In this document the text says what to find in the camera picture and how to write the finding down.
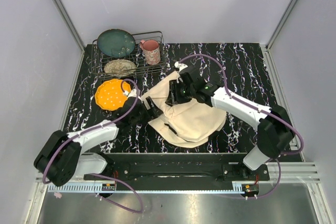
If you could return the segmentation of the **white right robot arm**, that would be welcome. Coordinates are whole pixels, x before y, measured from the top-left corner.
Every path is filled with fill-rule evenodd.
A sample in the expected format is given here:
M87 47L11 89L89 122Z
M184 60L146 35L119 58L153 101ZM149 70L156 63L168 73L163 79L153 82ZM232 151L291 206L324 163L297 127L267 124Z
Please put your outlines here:
M256 176L257 169L281 155L296 136L283 107L260 105L232 93L224 85L207 82L192 66L177 63L174 69L179 77L169 82L167 104L183 104L194 99L238 117L257 131L257 145L247 153L243 164L238 167L242 179L250 180Z

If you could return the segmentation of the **cream canvas student bag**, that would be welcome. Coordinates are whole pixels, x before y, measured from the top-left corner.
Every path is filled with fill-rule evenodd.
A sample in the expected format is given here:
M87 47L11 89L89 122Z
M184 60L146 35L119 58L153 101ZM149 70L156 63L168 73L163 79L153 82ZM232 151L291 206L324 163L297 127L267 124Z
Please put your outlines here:
M212 108L192 99L188 103L169 106L165 102L169 93L169 81L179 78L173 72L141 96L147 108L146 98L163 112L149 122L168 143L184 148L198 147L208 141L209 136L220 131L226 122L226 111Z

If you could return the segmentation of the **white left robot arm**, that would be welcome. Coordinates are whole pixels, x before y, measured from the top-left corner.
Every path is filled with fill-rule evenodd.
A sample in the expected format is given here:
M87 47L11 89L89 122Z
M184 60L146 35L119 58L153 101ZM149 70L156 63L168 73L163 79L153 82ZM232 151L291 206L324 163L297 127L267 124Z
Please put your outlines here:
M113 161L103 153L86 152L114 140L130 126L148 123L162 113L151 98L142 101L137 97L128 97L123 107L94 126L77 132L53 132L37 155L34 167L42 173L44 184L53 183L58 187L74 176L86 174L107 180L113 175Z

